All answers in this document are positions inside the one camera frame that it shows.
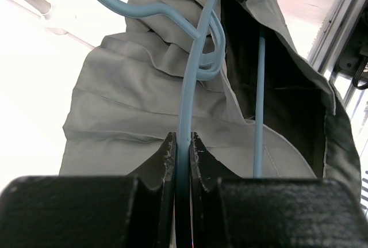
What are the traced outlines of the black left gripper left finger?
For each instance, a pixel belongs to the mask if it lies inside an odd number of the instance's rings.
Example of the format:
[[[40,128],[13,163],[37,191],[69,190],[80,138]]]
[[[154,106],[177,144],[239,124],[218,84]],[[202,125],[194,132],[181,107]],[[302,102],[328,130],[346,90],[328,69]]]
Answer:
[[[169,247],[176,136],[121,176],[24,176],[1,193],[2,247]]]

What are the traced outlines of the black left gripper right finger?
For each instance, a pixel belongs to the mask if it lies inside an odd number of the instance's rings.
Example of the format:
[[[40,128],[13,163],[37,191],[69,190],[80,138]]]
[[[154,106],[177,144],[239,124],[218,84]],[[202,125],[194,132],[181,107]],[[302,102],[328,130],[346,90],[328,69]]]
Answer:
[[[241,178],[196,133],[190,164],[195,247],[367,246],[367,220],[339,181]]]

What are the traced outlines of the grey pleated skirt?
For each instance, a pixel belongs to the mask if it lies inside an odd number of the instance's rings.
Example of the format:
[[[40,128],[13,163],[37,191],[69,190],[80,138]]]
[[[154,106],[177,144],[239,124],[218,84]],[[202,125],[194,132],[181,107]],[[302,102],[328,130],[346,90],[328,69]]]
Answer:
[[[206,2],[125,3],[163,3],[197,27]],[[217,0],[213,10],[225,33],[224,60],[214,78],[196,81],[191,141],[196,133],[241,178],[335,180],[323,171],[325,120],[336,113],[336,97],[297,53],[277,0]],[[106,36],[87,55],[73,89],[62,176],[127,175],[169,133],[177,155],[194,40],[165,15],[125,18],[124,33]]]

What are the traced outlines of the blue plastic hanger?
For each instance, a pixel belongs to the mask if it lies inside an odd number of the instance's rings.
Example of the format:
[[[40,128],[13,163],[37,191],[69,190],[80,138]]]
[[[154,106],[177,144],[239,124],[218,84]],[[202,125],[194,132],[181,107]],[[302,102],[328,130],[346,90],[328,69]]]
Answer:
[[[193,38],[183,77],[179,111],[175,165],[175,234],[177,247],[191,247],[190,157],[191,119],[196,81],[214,78],[220,71],[225,53],[225,33],[214,12],[217,0],[207,0],[197,27],[178,11],[163,3],[129,5],[121,0],[98,0],[111,11],[129,18],[165,15]]]

